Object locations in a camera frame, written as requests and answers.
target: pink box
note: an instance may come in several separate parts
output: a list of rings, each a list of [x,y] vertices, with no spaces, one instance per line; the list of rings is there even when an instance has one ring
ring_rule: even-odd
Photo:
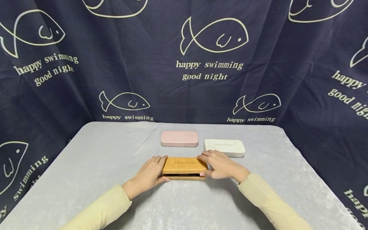
[[[163,131],[161,135],[162,146],[197,147],[198,133],[194,131]]]

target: hand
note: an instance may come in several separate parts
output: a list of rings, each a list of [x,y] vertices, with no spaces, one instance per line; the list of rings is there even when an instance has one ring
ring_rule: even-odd
[[[201,155],[197,156],[197,159],[204,161],[213,168],[213,170],[201,172],[201,176],[210,176],[214,179],[233,178],[240,184],[250,174],[244,166],[216,150],[203,151]]]
[[[129,200],[162,182],[169,181],[167,177],[159,177],[166,159],[167,156],[153,156],[147,160],[132,179],[122,185]]]

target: fish drawing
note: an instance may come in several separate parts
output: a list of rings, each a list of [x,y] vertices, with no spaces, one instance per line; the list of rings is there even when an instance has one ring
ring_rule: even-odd
[[[14,182],[27,148],[28,143],[21,141],[9,141],[0,145],[0,162],[3,163],[0,172],[0,195]]]
[[[259,96],[253,101],[249,102],[248,104],[245,103],[245,95],[244,95],[236,101],[236,105],[233,109],[233,114],[235,115],[242,108],[245,108],[245,110],[251,113],[262,113],[262,112],[276,109],[280,106],[281,106],[281,101],[280,101],[279,96],[273,93]]]
[[[358,64],[359,62],[361,62],[362,60],[364,60],[366,57],[368,57],[367,52],[365,52],[366,55],[364,55],[364,52],[361,53],[363,50],[365,50],[365,46],[367,44],[367,41],[368,41],[368,37],[364,40],[363,45],[362,45],[362,48],[360,50],[358,50],[353,55],[353,57],[350,59],[350,68],[352,68],[353,66],[355,66],[356,64]]]
[[[19,58],[17,40],[33,46],[49,46],[61,42],[65,37],[59,24],[46,12],[38,9],[21,13],[16,18],[12,31],[0,22],[1,28],[5,30],[0,34],[1,46],[15,58]]]
[[[111,3],[108,3],[108,2],[110,2],[110,0],[100,0],[100,2],[96,6],[89,6],[89,5],[86,4],[86,0],[82,0],[84,5],[87,7],[87,9],[91,13],[93,13],[96,16],[100,16],[100,17],[104,17],[104,18],[130,18],[130,17],[134,17],[134,16],[140,14],[144,10],[144,8],[146,8],[148,0],[135,0],[135,1],[144,2],[143,6],[137,12],[135,12],[135,13],[130,12],[127,15],[108,15],[108,13],[98,13],[97,11],[98,11],[98,9],[104,8],[104,5],[111,4]],[[110,13],[112,11],[113,10],[111,10],[111,7],[108,7],[108,12]]]
[[[289,20],[297,23],[321,22],[344,12],[354,0],[291,0]],[[319,9],[326,9],[328,15],[318,14]]]
[[[146,99],[136,93],[121,93],[109,100],[106,97],[105,91],[102,91],[99,98],[101,108],[105,112],[107,112],[110,105],[124,110],[141,110],[148,109],[150,107]]]
[[[218,27],[215,25],[218,25],[219,22],[233,22],[236,23],[236,26],[239,27],[239,29],[236,30],[237,34],[235,37],[235,34],[231,33],[223,33],[223,28],[222,27]],[[185,36],[184,36],[184,29],[186,27],[189,27],[190,30],[190,34],[191,34],[191,40],[190,42],[187,44],[184,44],[184,40],[185,40]],[[216,38],[217,40],[212,40],[209,44],[207,45],[202,45],[201,43],[198,42],[198,39],[202,36],[202,37],[206,37],[205,34],[206,32],[208,34],[211,34],[211,36],[213,34],[216,34]],[[201,29],[196,35],[193,34],[193,30],[192,30],[192,17],[190,16],[183,24],[182,28],[181,28],[181,43],[180,43],[180,51],[182,53],[182,55],[185,55],[185,53],[187,52],[189,46],[192,44],[192,42],[195,42],[200,48],[207,50],[209,52],[212,53],[224,53],[224,52],[228,52],[234,49],[237,49],[239,47],[242,47],[243,45],[245,45],[248,41],[249,41],[249,36],[248,36],[248,31],[247,28],[245,27],[245,25],[239,21],[236,18],[223,18],[223,19],[219,19],[216,20],[210,24],[208,24],[207,26],[205,26],[203,29]]]

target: tan box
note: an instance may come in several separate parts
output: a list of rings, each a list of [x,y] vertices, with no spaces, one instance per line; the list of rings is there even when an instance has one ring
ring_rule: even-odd
[[[207,164],[197,158],[168,158],[162,175],[170,180],[203,180],[200,172],[207,170]]]

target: navy blue backdrop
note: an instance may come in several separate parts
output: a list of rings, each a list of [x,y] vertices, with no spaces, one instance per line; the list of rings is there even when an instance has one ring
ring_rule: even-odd
[[[367,227],[367,15],[363,0],[2,1],[0,222],[86,123],[153,121],[280,126]]]

